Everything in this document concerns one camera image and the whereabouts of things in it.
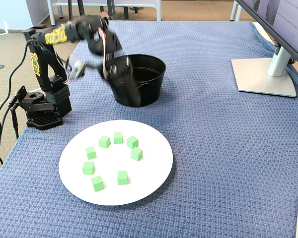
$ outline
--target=gray carpet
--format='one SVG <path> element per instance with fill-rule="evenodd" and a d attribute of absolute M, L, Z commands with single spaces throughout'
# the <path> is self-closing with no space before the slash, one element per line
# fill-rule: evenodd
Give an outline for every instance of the gray carpet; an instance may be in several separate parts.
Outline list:
<path fill-rule="evenodd" d="M 229 21 L 232 9 L 232 2 L 229 1 L 163 1 L 162 2 L 162 19 L 167 20 L 190 20 L 190 21 Z M 123 19 L 123 8 L 117 7 L 117 18 Z M 60 20 L 57 15 L 57 9 L 54 9 L 57 23 L 64 23 L 68 19 L 68 8 L 63 7 L 64 19 Z M 74 16 L 79 16 L 77 7 L 73 7 Z M 98 15 L 98 7 L 86 7 L 85 14 Z M 142 8 L 136 14 L 129 10 L 129 20 L 156 20 L 156 10 L 154 8 Z M 241 17 L 242 21 L 252 20 L 252 17 L 245 11 Z M 0 64 L 5 68 L 0 70 L 0 103 L 7 94 L 8 78 L 12 70 L 21 61 L 24 51 L 25 39 L 22 34 L 10 33 L 0 36 Z M 75 49 L 77 43 L 64 43 L 55 46 L 58 54 L 66 59 Z M 33 73 L 31 60 L 27 55 L 22 67 L 15 73 L 12 78 L 12 93 L 18 90 L 22 85 L 28 91 L 39 88 L 39 84 Z M 6 107 L 0 115 L 2 118 Z M 25 128 L 26 116 L 24 110 L 19 108 L 17 111 L 19 133 Z M 11 122 L 11 115 L 8 115 L 5 122 L 3 136 L 1 141 L 1 157 L 5 159 L 15 143 L 14 129 Z"/>

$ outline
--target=table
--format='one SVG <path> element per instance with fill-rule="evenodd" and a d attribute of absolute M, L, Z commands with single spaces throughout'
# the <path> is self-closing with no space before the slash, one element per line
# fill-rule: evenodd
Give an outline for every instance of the table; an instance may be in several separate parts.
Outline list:
<path fill-rule="evenodd" d="M 26 128 L 0 170 L 0 236 L 295 237 L 298 97 L 239 92 L 231 65 L 272 57 L 274 46 L 251 22 L 114 21 L 110 27 L 125 53 L 165 61 L 160 98 L 144 108 L 123 107 L 94 69 L 71 81 L 73 110 L 64 125 Z M 72 63 L 77 59 L 101 62 L 86 41 Z M 287 71 L 298 95 L 298 73 Z M 58 163 L 77 133 L 111 119 L 158 129 L 174 164 L 149 197 L 103 207 L 68 192 Z"/>

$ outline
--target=robotic arm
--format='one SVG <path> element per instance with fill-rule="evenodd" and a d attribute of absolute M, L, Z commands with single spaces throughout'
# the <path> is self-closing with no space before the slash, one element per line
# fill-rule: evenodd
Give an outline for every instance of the robotic arm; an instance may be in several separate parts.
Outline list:
<path fill-rule="evenodd" d="M 114 52 L 122 47 L 115 33 L 108 29 L 108 14 L 102 12 L 99 17 L 82 16 L 75 22 L 62 25 L 56 29 L 33 27 L 24 31 L 29 43 L 33 71 L 37 77 L 42 93 L 28 93 L 24 86 L 17 92 L 17 99 L 25 109 L 28 127 L 46 130 L 63 123 L 62 117 L 69 113 L 71 103 L 66 69 L 57 55 L 53 45 L 66 41 L 87 40 L 89 50 L 98 56 L 103 56 L 103 64 L 98 70 L 114 94 L 120 94 L 126 100 L 140 104 L 140 96 L 134 86 L 132 65 L 128 56 L 123 62 L 114 59 Z M 98 32 L 99 40 L 94 40 Z M 48 65 L 55 75 L 48 77 Z"/>

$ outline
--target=silver monitor base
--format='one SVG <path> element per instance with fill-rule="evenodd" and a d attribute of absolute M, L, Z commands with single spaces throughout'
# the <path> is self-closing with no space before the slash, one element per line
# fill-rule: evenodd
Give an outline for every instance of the silver monitor base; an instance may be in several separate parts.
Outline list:
<path fill-rule="evenodd" d="M 281 77 L 267 74 L 272 58 L 232 59 L 238 90 L 286 97 L 296 97 L 292 79 L 285 70 Z"/>

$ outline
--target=yellow label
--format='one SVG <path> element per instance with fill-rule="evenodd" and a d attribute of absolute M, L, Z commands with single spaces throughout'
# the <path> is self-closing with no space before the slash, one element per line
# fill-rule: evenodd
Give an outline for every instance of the yellow label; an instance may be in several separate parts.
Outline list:
<path fill-rule="evenodd" d="M 57 44 L 58 42 L 65 42 L 67 39 L 68 38 L 65 34 L 65 25 L 54 29 L 51 33 L 45 34 L 45 42 L 48 45 Z"/>
<path fill-rule="evenodd" d="M 33 67 L 34 73 L 38 76 L 41 76 L 40 65 L 38 63 L 38 56 L 36 55 L 36 53 L 31 53 L 31 59 L 32 59 L 32 67 Z"/>

